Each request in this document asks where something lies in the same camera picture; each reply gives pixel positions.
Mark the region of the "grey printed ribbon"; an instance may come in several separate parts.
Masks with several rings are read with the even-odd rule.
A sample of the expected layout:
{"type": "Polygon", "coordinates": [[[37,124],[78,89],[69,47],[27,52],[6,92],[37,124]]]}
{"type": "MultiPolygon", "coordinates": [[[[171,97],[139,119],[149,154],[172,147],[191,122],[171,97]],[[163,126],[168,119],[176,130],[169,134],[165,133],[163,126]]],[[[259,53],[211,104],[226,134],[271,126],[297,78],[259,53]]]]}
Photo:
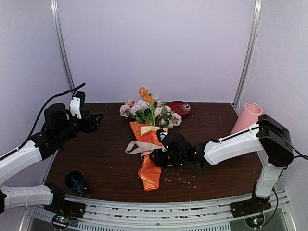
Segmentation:
{"type": "Polygon", "coordinates": [[[135,155],[141,153],[141,159],[144,159],[146,155],[149,155],[150,153],[152,153],[154,150],[157,149],[163,149],[163,147],[161,145],[156,145],[147,142],[131,141],[127,145],[125,152],[126,154],[129,155],[135,155]]]}

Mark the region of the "orange flower bouquet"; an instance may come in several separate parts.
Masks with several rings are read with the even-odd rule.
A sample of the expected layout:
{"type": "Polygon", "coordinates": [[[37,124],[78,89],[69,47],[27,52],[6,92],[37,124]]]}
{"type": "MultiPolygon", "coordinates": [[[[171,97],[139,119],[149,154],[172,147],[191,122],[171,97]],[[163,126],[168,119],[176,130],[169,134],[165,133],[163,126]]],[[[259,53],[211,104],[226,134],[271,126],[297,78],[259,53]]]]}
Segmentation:
{"type": "MultiPolygon", "coordinates": [[[[156,100],[144,87],[139,89],[141,99],[135,101],[127,100],[119,109],[121,116],[133,119],[129,123],[136,138],[135,141],[147,142],[156,145],[162,144],[158,141],[156,131],[179,126],[182,117],[175,113],[164,101],[156,100]]],[[[157,167],[149,155],[144,157],[138,177],[142,180],[145,191],[157,190],[160,184],[161,167],[157,167]]]]}

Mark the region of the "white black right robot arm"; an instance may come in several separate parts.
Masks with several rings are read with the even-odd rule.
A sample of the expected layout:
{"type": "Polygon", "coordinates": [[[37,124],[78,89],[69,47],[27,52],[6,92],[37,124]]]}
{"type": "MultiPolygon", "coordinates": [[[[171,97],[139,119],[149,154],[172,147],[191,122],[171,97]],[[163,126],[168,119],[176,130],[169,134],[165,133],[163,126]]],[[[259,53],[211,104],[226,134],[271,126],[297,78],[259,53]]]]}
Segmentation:
{"type": "Polygon", "coordinates": [[[267,163],[246,205],[253,213],[268,202],[282,170],[294,159],[289,130],[266,114],[260,115],[256,123],[239,132],[195,147],[179,133],[160,129],[156,135],[162,148],[153,151],[150,159],[157,167],[187,167],[197,171],[244,154],[264,151],[267,163]]]}

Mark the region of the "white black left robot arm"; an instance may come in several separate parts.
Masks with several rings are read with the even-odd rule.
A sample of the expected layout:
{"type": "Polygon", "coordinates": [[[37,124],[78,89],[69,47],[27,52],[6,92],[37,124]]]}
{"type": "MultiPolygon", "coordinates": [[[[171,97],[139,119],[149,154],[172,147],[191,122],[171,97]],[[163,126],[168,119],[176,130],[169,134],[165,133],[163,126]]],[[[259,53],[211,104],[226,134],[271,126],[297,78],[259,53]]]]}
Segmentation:
{"type": "Polygon", "coordinates": [[[102,113],[92,114],[80,108],[72,111],[63,103],[50,105],[44,111],[45,122],[40,132],[27,138],[26,143],[0,158],[0,211],[29,205],[44,205],[57,214],[65,214],[69,202],[65,192],[54,183],[31,187],[7,187],[3,183],[28,166],[48,159],[78,133],[94,133],[103,119],[102,113]]]}

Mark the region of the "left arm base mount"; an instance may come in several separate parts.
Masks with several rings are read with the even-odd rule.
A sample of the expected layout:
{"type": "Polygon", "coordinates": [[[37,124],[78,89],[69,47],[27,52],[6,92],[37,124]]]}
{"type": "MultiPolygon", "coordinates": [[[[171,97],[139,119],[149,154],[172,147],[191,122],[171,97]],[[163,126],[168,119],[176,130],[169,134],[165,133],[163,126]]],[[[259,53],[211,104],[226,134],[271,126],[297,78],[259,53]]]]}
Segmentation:
{"type": "Polygon", "coordinates": [[[52,192],[52,201],[44,205],[44,209],[52,212],[51,224],[56,230],[63,231],[72,221],[83,218],[86,205],[80,202],[66,200],[64,192],[52,192]]]}

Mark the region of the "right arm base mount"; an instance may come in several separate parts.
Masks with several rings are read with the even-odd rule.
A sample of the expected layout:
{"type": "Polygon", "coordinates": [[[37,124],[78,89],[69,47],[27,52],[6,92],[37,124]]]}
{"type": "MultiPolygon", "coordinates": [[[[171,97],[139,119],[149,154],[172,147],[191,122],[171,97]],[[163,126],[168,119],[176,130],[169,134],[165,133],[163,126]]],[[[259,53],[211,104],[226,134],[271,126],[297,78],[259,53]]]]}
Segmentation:
{"type": "Polygon", "coordinates": [[[230,208],[234,218],[244,217],[248,227],[257,229],[265,224],[264,212],[271,209],[271,203],[248,199],[233,202],[230,204],[230,208]]]}

